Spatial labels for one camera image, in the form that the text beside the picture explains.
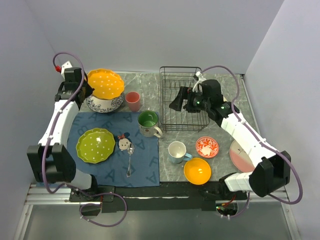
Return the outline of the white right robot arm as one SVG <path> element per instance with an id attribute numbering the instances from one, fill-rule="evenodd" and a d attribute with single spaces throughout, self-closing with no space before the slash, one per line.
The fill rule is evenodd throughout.
<path id="1" fill-rule="evenodd" d="M 204 80 L 196 83 L 195 87 L 180 87 L 169 108 L 178 112 L 206 112 L 249 156 L 254 166 L 253 171 L 230 173 L 220 179 L 223 184 L 219 186 L 218 192 L 223 199 L 232 198 L 238 191 L 250 191 L 259 197 L 265 197 L 290 181 L 288 164 L 248 124 L 239 109 L 230 101 L 224 100 L 217 80 Z"/>

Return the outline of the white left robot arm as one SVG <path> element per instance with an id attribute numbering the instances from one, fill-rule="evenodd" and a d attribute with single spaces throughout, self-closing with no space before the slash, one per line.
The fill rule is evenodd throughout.
<path id="1" fill-rule="evenodd" d="M 27 149 L 27 157 L 38 183 L 71 187 L 87 201 L 99 195 L 96 178 L 77 169 L 75 160 L 67 150 L 69 133 L 80 108 L 93 93 L 79 67 L 69 61 L 61 67 L 64 81 L 54 97 L 54 111 L 49 125 L 38 144 Z"/>

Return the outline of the orange polka dot plate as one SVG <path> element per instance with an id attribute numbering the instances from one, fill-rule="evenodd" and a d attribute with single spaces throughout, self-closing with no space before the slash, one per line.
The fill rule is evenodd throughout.
<path id="1" fill-rule="evenodd" d="M 94 69 L 87 74 L 88 84 L 94 89 L 92 95 L 102 100 L 112 100 L 125 90 L 122 78 L 110 69 Z"/>

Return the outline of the blue floral plate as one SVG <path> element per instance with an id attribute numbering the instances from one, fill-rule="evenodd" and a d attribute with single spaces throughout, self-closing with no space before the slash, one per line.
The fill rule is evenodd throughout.
<path id="1" fill-rule="evenodd" d="M 110 113 L 117 110 L 124 102 L 125 95 L 122 92 L 120 96 L 113 99 L 100 99 L 93 95 L 86 98 L 87 106 L 97 113 Z"/>

